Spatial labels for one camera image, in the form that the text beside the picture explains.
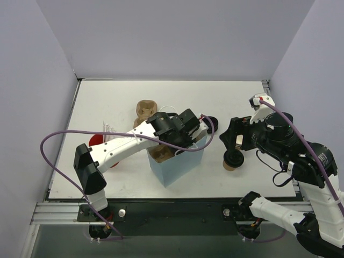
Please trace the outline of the black cup lid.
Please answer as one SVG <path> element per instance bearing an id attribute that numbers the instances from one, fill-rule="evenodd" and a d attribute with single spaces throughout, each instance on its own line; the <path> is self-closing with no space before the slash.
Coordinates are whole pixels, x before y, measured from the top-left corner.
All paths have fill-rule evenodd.
<path id="1" fill-rule="evenodd" d="M 224 164 L 231 168 L 239 168 L 244 163 L 244 155 L 238 150 L 227 150 L 223 156 Z"/>

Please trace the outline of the light blue paper bag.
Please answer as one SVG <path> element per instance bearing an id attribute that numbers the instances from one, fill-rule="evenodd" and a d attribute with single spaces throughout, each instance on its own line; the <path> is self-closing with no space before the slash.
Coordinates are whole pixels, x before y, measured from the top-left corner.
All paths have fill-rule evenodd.
<path id="1" fill-rule="evenodd" d="M 158 113 L 153 114 L 147 119 L 147 121 L 153 125 L 156 130 L 156 135 L 158 136 Z M 174 116 L 176 113 L 168 113 L 170 116 Z M 150 168 L 161 182 L 164 187 L 171 185 L 181 176 L 192 170 L 195 166 L 199 165 L 203 156 L 203 147 L 206 144 L 207 136 L 203 137 L 201 140 L 197 140 L 199 135 L 199 129 L 194 131 L 192 134 L 193 143 L 188 148 L 182 148 L 179 146 L 168 148 L 174 153 L 174 157 L 166 160 L 162 163 L 155 162 L 149 154 L 149 150 L 153 147 L 147 149 L 148 160 Z"/>

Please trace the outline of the brown pulp cup carrier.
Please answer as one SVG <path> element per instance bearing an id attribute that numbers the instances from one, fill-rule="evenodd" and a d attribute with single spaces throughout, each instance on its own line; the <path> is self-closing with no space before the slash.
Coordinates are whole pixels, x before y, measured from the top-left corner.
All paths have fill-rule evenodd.
<path id="1" fill-rule="evenodd" d="M 166 160 L 171 159 L 174 157 L 174 153 L 165 145 L 158 145 L 151 148 L 149 151 L 150 156 L 152 159 L 157 163 L 165 162 Z"/>

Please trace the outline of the brown paper cup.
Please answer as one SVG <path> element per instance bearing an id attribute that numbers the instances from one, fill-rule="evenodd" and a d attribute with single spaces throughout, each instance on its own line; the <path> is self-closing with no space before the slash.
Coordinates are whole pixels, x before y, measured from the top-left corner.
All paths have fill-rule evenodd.
<path id="1" fill-rule="evenodd" d="M 225 161 L 223 161 L 223 167 L 227 171 L 234 171 L 241 166 L 242 164 L 227 164 Z"/>

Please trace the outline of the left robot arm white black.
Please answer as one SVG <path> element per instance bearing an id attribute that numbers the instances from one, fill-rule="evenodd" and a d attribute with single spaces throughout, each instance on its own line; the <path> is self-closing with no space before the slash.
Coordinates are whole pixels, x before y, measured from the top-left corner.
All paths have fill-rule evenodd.
<path id="1" fill-rule="evenodd" d="M 208 126 L 190 110 L 171 115 L 157 112 L 129 131 L 99 145 L 76 148 L 74 169 L 84 194 L 92 205 L 90 215 L 98 221 L 109 214 L 103 174 L 113 165 L 147 149 L 157 162 L 165 162 L 196 145 L 206 136 Z"/>

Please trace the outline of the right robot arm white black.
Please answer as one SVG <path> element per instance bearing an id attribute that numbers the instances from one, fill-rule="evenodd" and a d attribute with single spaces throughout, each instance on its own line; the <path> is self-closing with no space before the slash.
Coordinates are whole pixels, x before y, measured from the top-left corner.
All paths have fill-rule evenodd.
<path id="1" fill-rule="evenodd" d="M 267 220 L 293 234 L 313 255 L 343 257 L 343 192 L 332 152 L 324 145 L 308 142 L 293 125 L 289 113 L 274 112 L 261 121 L 251 117 L 232 118 L 220 135 L 226 152 L 224 166 L 235 169 L 244 162 L 243 153 L 253 149 L 279 162 L 281 172 L 298 182 L 312 211 L 299 212 L 249 192 L 238 202 L 238 217 L 252 220 L 239 229 L 255 239 L 261 220 Z"/>

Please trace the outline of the stack of black lids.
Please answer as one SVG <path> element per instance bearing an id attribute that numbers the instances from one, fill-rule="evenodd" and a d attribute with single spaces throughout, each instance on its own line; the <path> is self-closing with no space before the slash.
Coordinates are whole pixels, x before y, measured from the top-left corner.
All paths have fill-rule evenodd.
<path id="1" fill-rule="evenodd" d="M 212 124 L 214 127 L 214 132 L 217 132 L 217 130 L 218 130 L 219 121 L 216 117 L 213 117 L 213 116 L 208 116 L 208 119 L 206 119 L 206 118 L 204 119 L 204 123 L 208 127 L 207 133 L 210 135 L 210 134 L 212 134 L 212 126 L 211 126 L 211 123 L 209 122 L 209 120 L 212 121 Z"/>

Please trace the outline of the remaining brown pulp carriers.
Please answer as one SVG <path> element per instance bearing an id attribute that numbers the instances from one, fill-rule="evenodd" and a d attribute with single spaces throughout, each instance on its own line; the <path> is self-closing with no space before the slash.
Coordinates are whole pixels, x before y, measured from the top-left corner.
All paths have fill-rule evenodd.
<path id="1" fill-rule="evenodd" d="M 133 128 L 139 126 L 143 121 L 147 120 L 157 112 L 157 103 L 152 100 L 141 100 L 137 103 L 137 118 L 134 121 Z"/>

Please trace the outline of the white stirrers bundle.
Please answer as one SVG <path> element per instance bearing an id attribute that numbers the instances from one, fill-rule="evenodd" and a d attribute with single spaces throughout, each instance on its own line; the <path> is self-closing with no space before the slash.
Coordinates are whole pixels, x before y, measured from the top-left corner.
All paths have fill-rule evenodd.
<path id="1" fill-rule="evenodd" d="M 116 130 L 111 127 L 108 123 L 103 122 L 103 132 L 106 133 L 115 133 Z M 112 134 L 103 134 L 103 142 L 113 140 L 116 136 Z"/>

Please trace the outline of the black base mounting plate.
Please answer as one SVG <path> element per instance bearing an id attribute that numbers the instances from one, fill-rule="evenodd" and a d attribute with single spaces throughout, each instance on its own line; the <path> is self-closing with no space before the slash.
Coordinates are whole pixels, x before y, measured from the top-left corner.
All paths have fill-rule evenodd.
<path id="1" fill-rule="evenodd" d="M 79 206 L 77 221 L 89 223 L 100 238 L 150 236 L 236 235 L 241 225 L 251 227 L 261 219 L 242 214 L 238 198 L 110 199 L 100 214 L 107 228 L 87 204 Z"/>

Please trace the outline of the red cup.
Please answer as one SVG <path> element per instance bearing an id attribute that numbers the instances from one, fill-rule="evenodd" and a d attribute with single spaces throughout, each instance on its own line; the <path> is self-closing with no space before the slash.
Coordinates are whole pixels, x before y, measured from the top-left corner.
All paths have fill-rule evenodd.
<path id="1" fill-rule="evenodd" d="M 88 143 L 88 146 L 94 146 L 94 145 L 99 145 L 105 143 L 105 136 L 101 134 L 94 134 Z"/>

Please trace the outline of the aluminium frame rail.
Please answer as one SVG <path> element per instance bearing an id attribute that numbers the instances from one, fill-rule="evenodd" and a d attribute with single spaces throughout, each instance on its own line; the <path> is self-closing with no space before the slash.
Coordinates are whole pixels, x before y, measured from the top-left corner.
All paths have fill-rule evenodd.
<path id="1" fill-rule="evenodd" d="M 31 225 L 87 225 L 77 221 L 77 203 L 43 202 L 37 203 L 31 218 Z"/>

